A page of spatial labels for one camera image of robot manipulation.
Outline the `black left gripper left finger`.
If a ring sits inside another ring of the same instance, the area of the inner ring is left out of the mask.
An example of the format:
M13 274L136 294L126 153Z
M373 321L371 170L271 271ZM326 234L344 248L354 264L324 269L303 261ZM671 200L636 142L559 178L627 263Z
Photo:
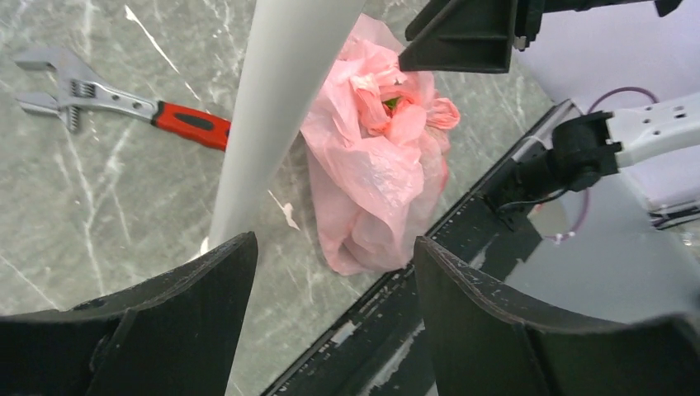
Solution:
M257 264L242 233L72 309L2 317L2 394L224 394Z

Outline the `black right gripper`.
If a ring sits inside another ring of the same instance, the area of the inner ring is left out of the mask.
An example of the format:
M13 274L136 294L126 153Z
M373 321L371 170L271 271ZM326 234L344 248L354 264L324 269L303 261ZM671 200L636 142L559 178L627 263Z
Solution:
M639 2L647 0L431 0L405 29L400 69L507 73L512 45L526 50L544 14Z

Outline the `pink plastic bag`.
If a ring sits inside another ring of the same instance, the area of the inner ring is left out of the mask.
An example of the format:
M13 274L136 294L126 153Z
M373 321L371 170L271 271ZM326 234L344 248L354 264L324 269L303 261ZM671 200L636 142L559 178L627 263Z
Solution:
M344 276L405 267L449 177L460 112L430 72L400 70L402 49L360 15L300 128L319 245Z

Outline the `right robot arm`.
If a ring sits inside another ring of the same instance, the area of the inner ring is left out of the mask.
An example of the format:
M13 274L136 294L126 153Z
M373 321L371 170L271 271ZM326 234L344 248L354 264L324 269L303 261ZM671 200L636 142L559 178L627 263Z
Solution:
M544 14L601 6L600 1L431 1L405 30L409 44L400 54L400 68L506 73L512 50L525 50L536 39ZM482 200L512 226L535 205L698 143L698 94L582 115L553 129L551 148L512 161Z

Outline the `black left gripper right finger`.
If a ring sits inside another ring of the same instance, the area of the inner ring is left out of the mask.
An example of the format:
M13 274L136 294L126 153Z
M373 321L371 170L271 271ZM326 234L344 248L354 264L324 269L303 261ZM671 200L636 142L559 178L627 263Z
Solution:
M699 318L624 324L535 299L418 238L414 266L441 395L696 395Z

